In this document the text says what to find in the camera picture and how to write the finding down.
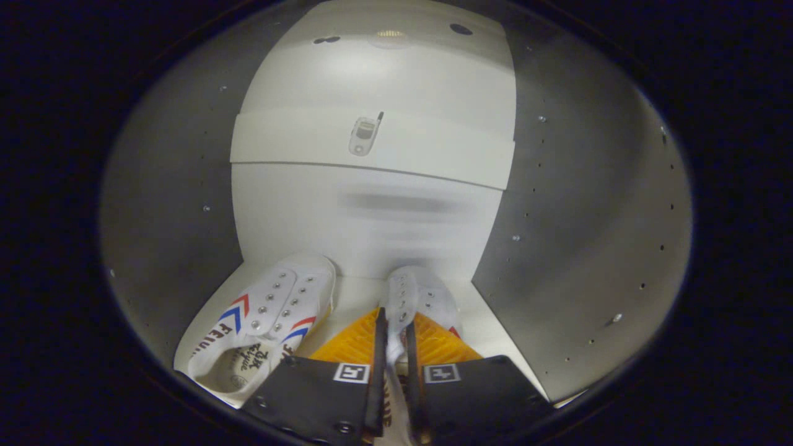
hole in ceiling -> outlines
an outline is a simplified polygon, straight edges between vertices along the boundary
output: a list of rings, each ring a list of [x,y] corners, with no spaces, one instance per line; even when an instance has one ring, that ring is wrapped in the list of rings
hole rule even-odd
[[[456,32],[457,34],[462,34],[463,36],[470,36],[473,34],[473,31],[467,29],[465,26],[460,25],[459,23],[453,23],[449,25],[452,31]]]

white platform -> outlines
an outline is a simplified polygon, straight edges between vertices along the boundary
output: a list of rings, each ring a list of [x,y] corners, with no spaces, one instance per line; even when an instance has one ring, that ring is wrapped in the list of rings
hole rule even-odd
[[[198,312],[190,327],[185,331],[174,357],[174,369],[185,372],[190,353],[201,338],[217,322],[217,317],[225,310],[229,303],[238,297],[238,294],[248,286],[255,277],[266,268],[253,264],[243,263],[228,277],[226,282],[217,289],[215,294],[207,301],[206,305]],[[526,375],[539,392],[547,399],[537,377],[529,364],[520,354],[504,327],[498,322],[496,316],[490,311],[485,301],[467,280],[444,280],[460,309],[459,330],[462,339],[471,348],[484,357],[506,355]],[[318,325],[311,336],[307,337],[296,354],[310,356],[320,346],[328,342],[333,336],[347,327],[359,317],[373,310],[381,296],[387,293],[387,284],[384,279],[360,279],[355,277],[338,277],[334,290],[335,310]]]

blue stripe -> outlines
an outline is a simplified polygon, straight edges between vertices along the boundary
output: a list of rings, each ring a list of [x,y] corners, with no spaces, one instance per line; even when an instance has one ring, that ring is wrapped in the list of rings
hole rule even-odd
[[[235,324],[237,326],[237,334],[239,334],[240,326],[239,326],[239,307],[238,306],[230,309],[229,311],[227,311],[225,313],[223,313],[223,315],[220,316],[220,319],[218,319],[218,321],[222,320],[224,317],[231,316],[232,314],[234,315],[234,322],[235,322]]]
[[[290,337],[295,337],[297,335],[305,336],[306,333],[308,333],[308,329],[299,329],[296,332],[291,332],[289,336],[285,337],[284,340],[281,341],[281,344],[285,343]]]

printed logo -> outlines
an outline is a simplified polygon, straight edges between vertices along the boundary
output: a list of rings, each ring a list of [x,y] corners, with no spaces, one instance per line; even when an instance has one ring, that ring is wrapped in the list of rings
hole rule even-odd
[[[369,364],[341,363],[336,369],[333,380],[342,383],[367,384],[369,382]]]
[[[459,380],[457,364],[424,366],[424,382],[427,384],[452,383]]]

mobile phone image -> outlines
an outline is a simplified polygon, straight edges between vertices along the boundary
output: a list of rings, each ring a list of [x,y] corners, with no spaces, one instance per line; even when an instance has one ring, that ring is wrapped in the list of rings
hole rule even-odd
[[[374,138],[377,136],[377,129],[383,120],[383,112],[377,116],[377,120],[360,117],[355,122],[355,126],[350,134],[350,153],[356,156],[367,156],[372,150]]]

